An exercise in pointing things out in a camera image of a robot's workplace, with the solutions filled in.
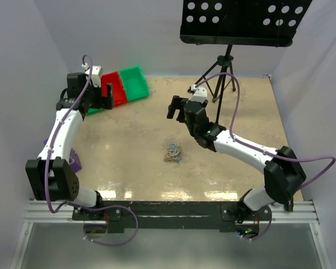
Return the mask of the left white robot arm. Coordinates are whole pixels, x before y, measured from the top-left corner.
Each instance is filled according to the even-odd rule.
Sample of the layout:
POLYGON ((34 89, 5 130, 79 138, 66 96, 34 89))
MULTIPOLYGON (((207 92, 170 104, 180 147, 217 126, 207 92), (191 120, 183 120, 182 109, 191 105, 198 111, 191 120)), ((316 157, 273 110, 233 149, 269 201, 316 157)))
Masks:
POLYGON ((69 73, 67 88, 56 104, 53 129, 46 144, 34 160, 25 165, 34 197, 40 201, 67 201, 85 207, 85 213, 98 220, 105 213, 97 191, 81 187, 69 165, 73 142, 89 109, 112 109, 111 86, 101 85, 101 68, 69 73))

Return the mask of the purple holder block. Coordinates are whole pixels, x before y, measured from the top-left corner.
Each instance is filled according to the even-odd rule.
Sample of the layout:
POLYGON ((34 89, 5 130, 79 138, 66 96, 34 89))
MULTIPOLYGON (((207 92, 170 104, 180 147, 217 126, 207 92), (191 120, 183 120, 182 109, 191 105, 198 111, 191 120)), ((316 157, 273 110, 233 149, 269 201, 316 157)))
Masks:
MULTIPOLYGON (((44 162, 44 166, 46 166, 46 159, 48 157, 50 142, 48 141, 48 139, 46 139, 44 142, 45 146, 41 151, 41 153, 39 154, 38 158, 41 158, 42 161, 44 162)), ((82 165, 78 153, 76 153, 73 148, 69 148, 69 146, 71 145, 72 143, 62 143, 62 142, 60 142, 59 144, 55 144, 50 158, 52 159, 55 157, 62 157, 63 159, 68 161, 68 164, 70 165, 71 169, 73 170, 74 173, 76 173, 82 169, 82 165)))

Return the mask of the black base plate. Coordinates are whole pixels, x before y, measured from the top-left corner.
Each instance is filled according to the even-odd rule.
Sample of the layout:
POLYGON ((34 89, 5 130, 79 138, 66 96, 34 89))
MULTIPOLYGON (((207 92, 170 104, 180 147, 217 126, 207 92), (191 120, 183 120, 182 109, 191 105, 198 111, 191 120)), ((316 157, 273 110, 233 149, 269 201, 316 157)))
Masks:
POLYGON ((269 221, 268 206, 257 212, 239 209, 237 201, 104 201, 103 212, 74 209, 72 219, 85 226, 102 221, 108 233, 123 233, 126 229, 189 229, 235 232, 239 224, 269 221))

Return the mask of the red plastic bin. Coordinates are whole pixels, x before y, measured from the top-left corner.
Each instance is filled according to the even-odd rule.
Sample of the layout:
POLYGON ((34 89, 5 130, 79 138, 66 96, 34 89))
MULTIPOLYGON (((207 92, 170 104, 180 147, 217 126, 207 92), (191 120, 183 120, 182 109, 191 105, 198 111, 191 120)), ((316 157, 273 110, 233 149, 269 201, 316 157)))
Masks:
POLYGON ((114 106, 120 106, 128 102, 125 89, 118 71, 104 74, 101 76, 101 86, 107 83, 111 83, 113 86, 114 106))

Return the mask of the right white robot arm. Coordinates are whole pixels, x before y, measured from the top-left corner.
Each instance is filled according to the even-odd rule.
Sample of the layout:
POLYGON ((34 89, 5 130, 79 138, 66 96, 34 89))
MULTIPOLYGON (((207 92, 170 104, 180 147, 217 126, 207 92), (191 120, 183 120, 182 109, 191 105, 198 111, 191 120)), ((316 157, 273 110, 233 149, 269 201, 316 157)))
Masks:
POLYGON ((260 171, 264 175, 264 185, 247 191, 237 203, 233 213, 244 220, 251 220, 258 210, 270 203, 280 203, 289 207, 294 194, 306 179, 301 165, 295 162, 292 149, 269 150, 259 144, 244 140, 225 127, 213 123, 206 114, 208 102, 191 101, 173 96, 168 107, 167 118, 178 112, 177 121, 184 123, 190 135, 205 149, 230 155, 260 171))

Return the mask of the green plastic bin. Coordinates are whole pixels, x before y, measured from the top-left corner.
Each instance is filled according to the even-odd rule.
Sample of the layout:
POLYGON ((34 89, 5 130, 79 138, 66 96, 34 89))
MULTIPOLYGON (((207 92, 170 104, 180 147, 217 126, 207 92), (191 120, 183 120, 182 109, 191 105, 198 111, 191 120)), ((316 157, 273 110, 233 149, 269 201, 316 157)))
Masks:
POLYGON ((99 113, 101 111, 103 111, 104 109, 93 109, 93 108, 90 108, 87 112, 87 115, 92 115, 92 114, 96 114, 96 113, 99 113))
POLYGON ((150 95, 148 83, 140 66, 121 69, 118 72, 129 102, 143 99, 150 95))

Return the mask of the black music stand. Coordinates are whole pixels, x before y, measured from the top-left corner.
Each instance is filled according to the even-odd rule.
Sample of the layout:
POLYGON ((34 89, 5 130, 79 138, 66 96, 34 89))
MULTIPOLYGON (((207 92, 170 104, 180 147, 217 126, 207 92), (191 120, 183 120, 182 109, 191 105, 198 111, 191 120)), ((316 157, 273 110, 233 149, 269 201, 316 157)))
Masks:
POLYGON ((199 78, 207 84, 207 75, 220 66, 212 101, 221 102, 228 85, 225 72, 232 71, 234 45, 288 47, 292 44, 298 25, 310 1, 184 1, 180 39, 186 44, 226 45, 226 53, 199 78))

